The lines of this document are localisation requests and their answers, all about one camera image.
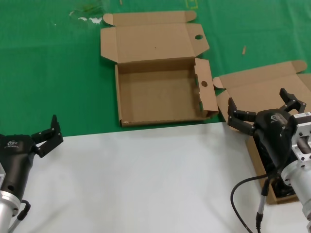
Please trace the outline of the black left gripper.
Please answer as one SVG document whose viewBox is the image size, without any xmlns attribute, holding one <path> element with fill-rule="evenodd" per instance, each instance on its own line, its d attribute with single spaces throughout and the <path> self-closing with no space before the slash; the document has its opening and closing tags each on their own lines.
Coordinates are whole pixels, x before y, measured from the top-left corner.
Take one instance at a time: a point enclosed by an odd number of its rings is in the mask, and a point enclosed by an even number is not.
<svg viewBox="0 0 311 233">
<path fill-rule="evenodd" d="M 63 143 L 57 116 L 52 116 L 49 129 L 31 135 L 1 135 L 0 163 L 5 171 L 1 191 L 23 197 L 35 153 L 40 158 Z"/>
</svg>

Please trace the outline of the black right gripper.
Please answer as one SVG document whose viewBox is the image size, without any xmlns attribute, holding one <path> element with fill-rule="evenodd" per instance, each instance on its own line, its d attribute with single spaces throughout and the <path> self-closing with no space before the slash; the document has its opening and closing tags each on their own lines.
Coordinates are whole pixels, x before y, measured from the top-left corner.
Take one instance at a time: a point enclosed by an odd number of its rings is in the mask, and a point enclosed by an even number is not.
<svg viewBox="0 0 311 233">
<path fill-rule="evenodd" d="M 257 115 L 255 112 L 238 110 L 234 100 L 228 99 L 227 124 L 241 133 L 253 135 L 266 171 L 275 168 L 282 171 L 291 161 L 290 137 L 283 130 L 291 116 L 291 110 L 304 113 L 306 108 L 304 102 L 288 93 L 285 88 L 281 88 L 279 95 L 284 101 L 280 109 L 263 110 Z"/>
</svg>

